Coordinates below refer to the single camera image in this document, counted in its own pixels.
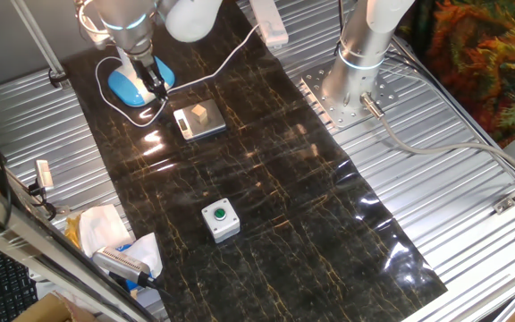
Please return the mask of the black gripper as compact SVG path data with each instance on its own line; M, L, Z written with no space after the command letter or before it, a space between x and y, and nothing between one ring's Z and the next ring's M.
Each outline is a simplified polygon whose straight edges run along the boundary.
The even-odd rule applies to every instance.
M165 79L160 74L156 60L150 53L140 55L130 55L132 66L145 83L147 89L153 93L160 101L168 99L167 89L165 87Z

